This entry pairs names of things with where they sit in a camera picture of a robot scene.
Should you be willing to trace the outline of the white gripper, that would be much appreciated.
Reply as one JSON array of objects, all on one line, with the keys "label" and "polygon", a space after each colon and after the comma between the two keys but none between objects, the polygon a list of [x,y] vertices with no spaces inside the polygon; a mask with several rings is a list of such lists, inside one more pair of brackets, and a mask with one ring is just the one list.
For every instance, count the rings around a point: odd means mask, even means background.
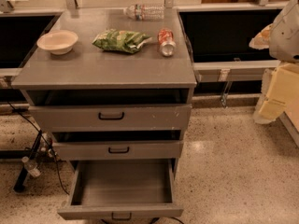
[{"label": "white gripper", "polygon": [[[268,49],[272,24],[265,26],[254,36],[249,46],[252,49]],[[255,106],[253,120],[258,124],[275,121],[299,97],[299,64],[281,62],[274,70],[263,73],[261,95]]]}]

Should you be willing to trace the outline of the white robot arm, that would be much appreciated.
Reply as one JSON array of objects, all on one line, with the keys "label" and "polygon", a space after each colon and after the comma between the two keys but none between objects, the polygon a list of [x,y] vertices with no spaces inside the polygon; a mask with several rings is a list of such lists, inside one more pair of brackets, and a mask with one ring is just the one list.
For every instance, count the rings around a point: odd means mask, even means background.
[{"label": "white robot arm", "polygon": [[279,60],[274,70],[263,73],[262,94],[253,113],[256,123],[268,124],[299,97],[299,0],[290,0],[249,46],[269,49],[270,56]]}]

